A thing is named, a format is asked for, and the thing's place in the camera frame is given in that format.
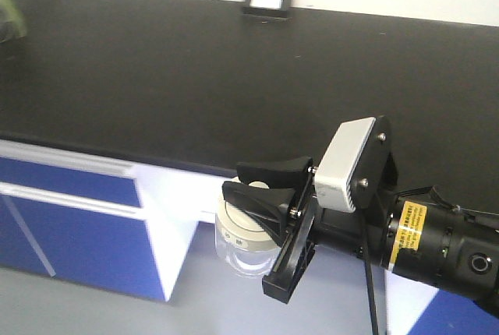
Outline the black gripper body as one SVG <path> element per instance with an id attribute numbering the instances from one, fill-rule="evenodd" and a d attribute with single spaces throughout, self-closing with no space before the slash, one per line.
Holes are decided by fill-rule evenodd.
<path id="1" fill-rule="evenodd" d="M 291 220 L 277 261 L 262 281 L 265 295 L 288 303 L 309 266 L 318 245 L 331 247 L 361 259 L 366 269 L 368 297 L 373 300 L 371 266 L 388 266 L 389 207 L 395 201 L 398 171 L 386 167 L 370 206 L 355 213 L 342 213 L 319 206 L 312 175 L 298 192 L 298 220 Z"/>

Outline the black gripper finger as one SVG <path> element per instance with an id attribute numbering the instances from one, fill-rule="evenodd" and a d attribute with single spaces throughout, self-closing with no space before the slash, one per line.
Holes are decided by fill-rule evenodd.
<path id="1" fill-rule="evenodd" d="M 311 157 L 272 162 L 239 162 L 236 172 L 239 180 L 249 185 L 263 182 L 270 189 L 294 189 L 301 191 L 305 186 L 312 166 Z"/>
<path id="2" fill-rule="evenodd" d="M 243 183 L 225 181 L 222 185 L 225 201 L 254 220 L 282 247 L 286 239 L 288 212 L 296 197 L 294 189 L 265 189 Z"/>

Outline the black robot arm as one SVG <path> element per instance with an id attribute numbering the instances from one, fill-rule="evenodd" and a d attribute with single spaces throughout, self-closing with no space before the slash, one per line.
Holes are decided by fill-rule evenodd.
<path id="1" fill-rule="evenodd" d="M 264 274 L 265 295 L 288 302 L 318 245 L 360 258 L 498 314 L 498 217 L 445 202 L 433 187 L 404 192 L 384 175 L 367 208 L 342 212 L 322 206 L 314 175 L 295 185 L 271 176 L 257 188 L 226 181 L 223 200 L 262 228 L 279 247 Z"/>

